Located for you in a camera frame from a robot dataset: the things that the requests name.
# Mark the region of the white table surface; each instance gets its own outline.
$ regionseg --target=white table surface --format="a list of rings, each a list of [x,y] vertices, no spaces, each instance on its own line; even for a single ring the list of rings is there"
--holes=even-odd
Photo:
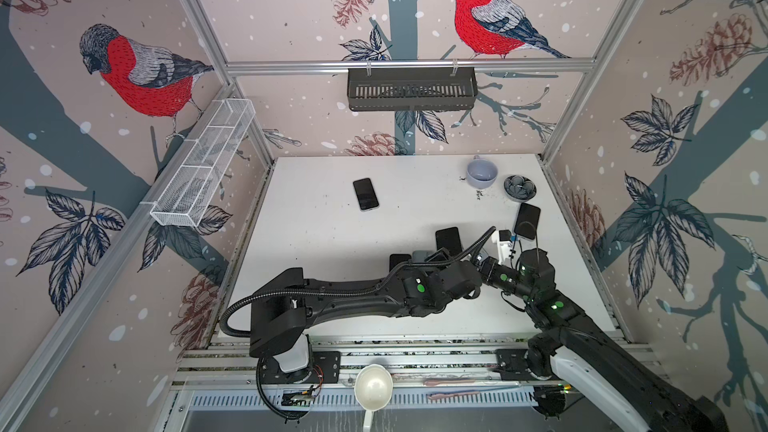
[[[499,176],[482,196],[461,180],[472,156],[280,158],[230,304],[287,268],[303,267],[305,278],[332,282],[380,278],[388,272],[390,254],[435,250],[435,231],[441,228],[457,226],[464,247],[490,226],[513,229],[519,204],[506,197],[503,181],[520,174],[538,189],[530,203],[542,209],[538,243],[557,271],[558,289],[604,331],[614,330],[536,157],[484,157],[496,164]],[[380,206],[361,212],[352,182],[366,177]],[[523,239],[523,248],[533,246]],[[495,249],[489,240],[485,250],[495,256]],[[250,329],[250,307],[236,312],[230,324]],[[536,331],[526,314],[489,286],[475,300],[454,301],[424,318],[345,318],[308,329],[313,338],[344,340],[491,338]]]

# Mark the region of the bird tail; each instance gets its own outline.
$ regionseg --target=bird tail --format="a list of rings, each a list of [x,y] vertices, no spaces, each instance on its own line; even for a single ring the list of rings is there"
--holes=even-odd
[[[551,53],[553,56],[559,58],[559,59],[570,59],[571,57],[565,55],[564,53],[561,53],[553,48],[551,48],[549,45],[540,45],[538,46],[539,49],[543,50],[544,52]]]

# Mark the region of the white mesh basket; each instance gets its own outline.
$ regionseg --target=white mesh basket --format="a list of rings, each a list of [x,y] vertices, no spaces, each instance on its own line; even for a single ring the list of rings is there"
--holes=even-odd
[[[221,102],[152,207],[150,214],[160,225],[197,227],[200,224],[255,114],[250,100]]]

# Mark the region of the wallpaper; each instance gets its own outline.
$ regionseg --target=wallpaper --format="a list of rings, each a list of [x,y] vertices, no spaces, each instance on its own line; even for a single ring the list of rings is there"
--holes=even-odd
[[[341,60],[378,26],[394,60],[592,56],[620,0],[201,0],[227,59]],[[473,7],[480,7],[474,12]],[[366,59],[384,57],[360,51]]]
[[[178,0],[3,0],[5,392],[220,84]]]
[[[153,222],[22,430],[154,426],[182,353],[210,338],[219,286],[263,180],[244,140],[197,229]]]
[[[768,3],[646,0],[553,169],[618,312],[731,430],[768,430]]]
[[[479,74],[471,111],[354,112],[346,74],[243,76],[273,156],[539,153],[581,73]]]

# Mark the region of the red bird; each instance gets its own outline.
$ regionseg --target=red bird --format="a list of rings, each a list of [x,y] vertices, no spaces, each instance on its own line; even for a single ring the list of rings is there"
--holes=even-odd
[[[80,53],[88,73],[98,70],[115,92],[136,112],[152,117],[173,117],[192,100],[195,82],[213,70],[198,60],[185,59],[165,47],[146,46],[120,35],[115,29],[96,24],[80,39]]]
[[[539,49],[561,59],[511,0],[456,0],[456,33],[475,51],[506,57],[512,50]]]

